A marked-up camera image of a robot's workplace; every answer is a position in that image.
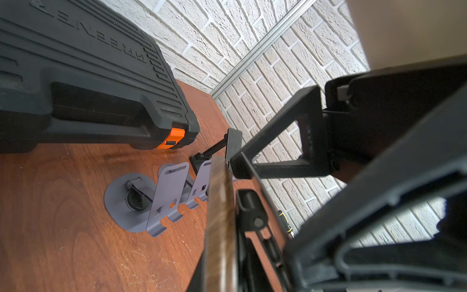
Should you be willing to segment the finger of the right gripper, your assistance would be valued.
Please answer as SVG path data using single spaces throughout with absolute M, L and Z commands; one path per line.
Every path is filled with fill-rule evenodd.
M 285 179 L 328 176 L 321 90 L 300 89 L 231 159 L 237 178 Z
M 446 200 L 429 240 L 363 248 L 373 228 L 433 198 Z M 371 162 L 287 243 L 291 288 L 467 289 L 467 90 L 459 89 Z

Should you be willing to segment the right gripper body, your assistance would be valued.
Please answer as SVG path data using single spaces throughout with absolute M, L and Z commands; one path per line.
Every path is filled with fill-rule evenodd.
M 330 174 L 350 182 L 467 83 L 465 55 L 345 75 L 325 84 Z

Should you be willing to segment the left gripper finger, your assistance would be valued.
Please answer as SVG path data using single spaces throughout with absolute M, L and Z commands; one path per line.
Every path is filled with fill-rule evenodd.
M 253 241 L 243 233 L 207 233 L 188 292 L 271 292 Z

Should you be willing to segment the dark grey stand wooden base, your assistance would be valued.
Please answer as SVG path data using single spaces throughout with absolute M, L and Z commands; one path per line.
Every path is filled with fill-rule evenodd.
M 203 292 L 293 291 L 283 250 L 292 239 L 258 174 L 244 153 L 228 168 L 212 161 L 201 262 Z

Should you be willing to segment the black phone stand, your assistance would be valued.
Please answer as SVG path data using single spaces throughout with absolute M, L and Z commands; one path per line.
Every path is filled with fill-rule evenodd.
M 236 154 L 242 147 L 243 134 L 241 131 L 234 128 L 229 128 L 224 138 L 205 150 L 204 152 L 192 155 L 189 158 L 190 164 L 196 174 L 201 168 L 203 162 L 208 161 L 212 156 L 225 149 L 225 159 L 229 163 L 234 154 Z

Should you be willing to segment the purple-grey phone stand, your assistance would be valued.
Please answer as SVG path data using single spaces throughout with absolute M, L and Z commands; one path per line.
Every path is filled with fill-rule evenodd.
M 207 201 L 209 199 L 206 192 L 210 183 L 211 164 L 211 160 L 204 161 L 198 171 L 196 180 L 194 181 L 190 194 L 185 202 L 187 207 L 190 209 L 198 207 L 195 198 L 199 198 L 201 201 Z

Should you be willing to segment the grey phone stand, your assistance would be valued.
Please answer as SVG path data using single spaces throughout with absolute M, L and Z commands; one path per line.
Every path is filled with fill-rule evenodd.
M 189 174 L 189 164 L 164 164 L 158 181 L 141 173 L 129 173 L 109 184 L 104 194 L 108 214 L 125 231 L 148 232 L 158 237 L 167 228 L 161 223 L 168 218 L 177 222 L 183 218 L 178 206 Z

